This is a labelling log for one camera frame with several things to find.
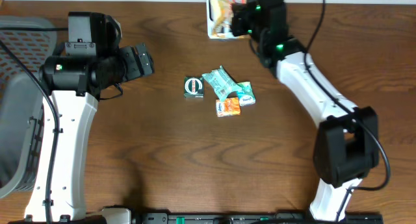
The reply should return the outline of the yellow white snack bag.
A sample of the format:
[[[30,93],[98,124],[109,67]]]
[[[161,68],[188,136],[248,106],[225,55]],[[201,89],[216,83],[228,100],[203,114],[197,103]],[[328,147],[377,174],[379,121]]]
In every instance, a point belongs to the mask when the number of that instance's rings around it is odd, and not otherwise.
[[[233,17],[232,4],[247,3],[247,0],[206,0],[207,35],[212,40],[234,40],[244,36],[234,36],[231,32]]]

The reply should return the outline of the green Zam-Buk box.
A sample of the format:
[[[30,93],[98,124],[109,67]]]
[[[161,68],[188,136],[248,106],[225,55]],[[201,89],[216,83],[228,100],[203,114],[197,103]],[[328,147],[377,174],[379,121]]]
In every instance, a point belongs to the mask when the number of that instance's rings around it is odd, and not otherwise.
[[[204,97],[204,80],[202,77],[185,77],[184,78],[184,97],[186,98],[203,98]]]

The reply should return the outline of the teal wet wipes pack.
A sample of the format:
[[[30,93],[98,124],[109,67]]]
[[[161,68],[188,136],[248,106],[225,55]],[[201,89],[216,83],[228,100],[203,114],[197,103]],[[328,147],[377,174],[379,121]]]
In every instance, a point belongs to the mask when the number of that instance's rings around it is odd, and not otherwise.
[[[242,91],[242,87],[228,75],[223,66],[204,73],[202,77],[213,88],[220,101],[225,101],[232,92]]]

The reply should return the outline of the green Kleenex tissue pack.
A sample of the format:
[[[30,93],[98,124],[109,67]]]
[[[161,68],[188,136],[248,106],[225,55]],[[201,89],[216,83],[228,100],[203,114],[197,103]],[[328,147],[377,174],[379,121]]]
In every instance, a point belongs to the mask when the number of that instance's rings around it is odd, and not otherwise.
[[[238,85],[242,88],[237,92],[240,106],[253,105],[256,102],[255,95],[253,93],[251,82],[240,82]]]

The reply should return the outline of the orange Kleenex tissue pack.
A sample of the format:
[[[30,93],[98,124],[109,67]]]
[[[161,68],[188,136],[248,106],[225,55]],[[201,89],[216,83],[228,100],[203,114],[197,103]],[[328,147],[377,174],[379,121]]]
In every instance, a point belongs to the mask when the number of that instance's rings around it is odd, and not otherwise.
[[[239,99],[237,97],[227,98],[224,101],[217,99],[215,107],[216,115],[220,118],[241,114]]]

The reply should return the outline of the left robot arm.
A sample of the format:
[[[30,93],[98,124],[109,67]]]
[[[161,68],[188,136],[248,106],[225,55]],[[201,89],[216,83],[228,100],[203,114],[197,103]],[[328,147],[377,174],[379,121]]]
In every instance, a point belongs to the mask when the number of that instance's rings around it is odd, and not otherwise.
[[[44,130],[34,189],[25,223],[130,223],[126,208],[89,214],[84,195],[88,137],[101,92],[154,72],[144,44],[121,47],[112,17],[70,12],[63,55],[40,68]]]

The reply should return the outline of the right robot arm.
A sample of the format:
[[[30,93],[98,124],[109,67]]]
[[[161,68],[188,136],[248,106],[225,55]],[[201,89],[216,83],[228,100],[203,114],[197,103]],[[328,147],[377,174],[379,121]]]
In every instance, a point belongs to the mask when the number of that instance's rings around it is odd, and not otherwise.
[[[309,46],[289,33],[285,0],[234,3],[231,31],[249,36],[265,68],[299,100],[317,127],[313,165],[319,177],[305,214],[283,213],[283,223],[381,223],[379,214],[348,214],[352,194],[384,155],[378,117],[341,94],[320,72]]]

